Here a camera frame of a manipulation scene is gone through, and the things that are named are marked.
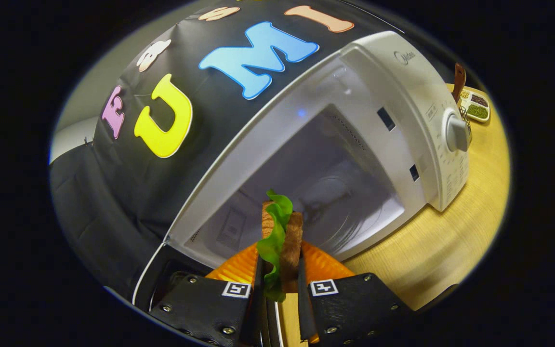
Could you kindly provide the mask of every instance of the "spice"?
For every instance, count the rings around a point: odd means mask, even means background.
[[[472,101],[487,107],[487,101],[485,101],[485,99],[480,97],[480,96],[476,96],[475,94],[473,94],[472,95]]]
[[[468,106],[467,113],[472,114],[472,116],[475,116],[476,118],[481,118],[481,119],[487,118],[487,110],[481,106],[470,105]]]

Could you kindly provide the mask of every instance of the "wooden table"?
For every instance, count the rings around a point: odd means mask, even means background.
[[[474,91],[489,101],[491,113],[487,123],[471,120],[470,172],[462,191],[443,213],[427,205],[388,238],[344,261],[356,274],[375,273],[413,310],[475,268],[506,209],[511,182],[506,134],[489,97]],[[308,345],[300,342],[297,294],[287,294],[279,309],[286,347]]]

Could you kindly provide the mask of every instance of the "letter m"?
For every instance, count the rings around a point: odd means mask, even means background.
[[[314,42],[305,42],[280,29],[270,22],[262,22],[249,27],[245,36],[250,47],[220,47],[214,49],[200,61],[198,68],[213,67],[222,71],[243,87],[243,97],[251,100],[271,84],[271,76],[264,73],[256,75],[245,67],[257,67],[282,72],[286,70],[274,49],[286,55],[289,62],[300,62],[319,48]]]

